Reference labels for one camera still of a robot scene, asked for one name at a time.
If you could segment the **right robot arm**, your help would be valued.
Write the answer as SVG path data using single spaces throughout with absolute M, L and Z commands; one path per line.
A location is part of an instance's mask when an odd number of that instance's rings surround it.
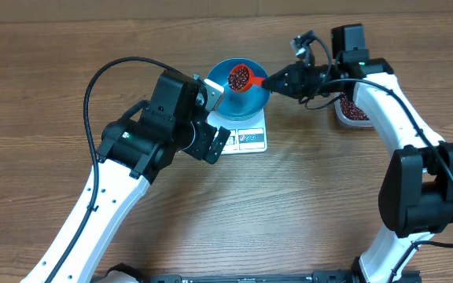
M 314 282 L 419 282 L 406 271 L 412 256 L 453 223 L 453 143 L 445 141 L 404 96 L 384 58 L 372 58 L 361 24 L 336 27 L 325 47 L 327 62 L 315 63 L 313 31 L 291 42 L 296 63 L 262 83 L 264 89 L 306 105 L 323 96 L 346 97 L 369 118 L 391 160 L 378 194 L 381 228 L 348 271 L 315 271 Z

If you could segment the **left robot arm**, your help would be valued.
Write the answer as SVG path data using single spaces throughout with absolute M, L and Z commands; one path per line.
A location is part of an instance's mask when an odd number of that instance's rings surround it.
M 175 153 L 182 150 L 213 164 L 230 134 L 203 120 L 193 120 L 182 129 L 192 136 L 182 145 L 164 145 L 157 142 L 155 127 L 145 129 L 128 114 L 107 125 L 84 191 L 24 281 L 90 281 L 120 224 Z

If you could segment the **red measuring scoop blue handle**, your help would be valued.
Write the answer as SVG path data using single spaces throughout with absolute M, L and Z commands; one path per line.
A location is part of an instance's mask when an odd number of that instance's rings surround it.
M 229 87 L 238 93 L 244 93 L 252 86 L 261 87 L 265 78 L 256 77 L 253 70 L 246 64 L 238 64 L 232 68 L 227 77 Z

